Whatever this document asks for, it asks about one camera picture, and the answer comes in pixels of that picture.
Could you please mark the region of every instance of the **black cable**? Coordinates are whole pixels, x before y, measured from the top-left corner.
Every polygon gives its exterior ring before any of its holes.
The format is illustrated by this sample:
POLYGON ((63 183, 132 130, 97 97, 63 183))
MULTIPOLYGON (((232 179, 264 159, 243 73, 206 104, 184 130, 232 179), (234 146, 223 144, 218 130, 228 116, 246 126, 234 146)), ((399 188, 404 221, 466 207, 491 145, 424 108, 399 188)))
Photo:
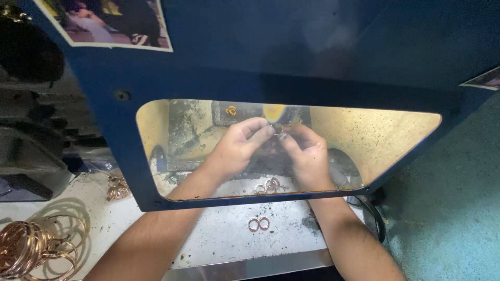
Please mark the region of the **black cable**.
POLYGON ((367 209, 370 214, 375 218, 375 223, 377 226, 378 233, 378 241, 383 243, 386 239, 386 225, 384 224, 384 220, 379 213, 379 210, 375 208, 375 206, 368 200, 365 196, 354 196, 361 203, 361 206, 367 209))

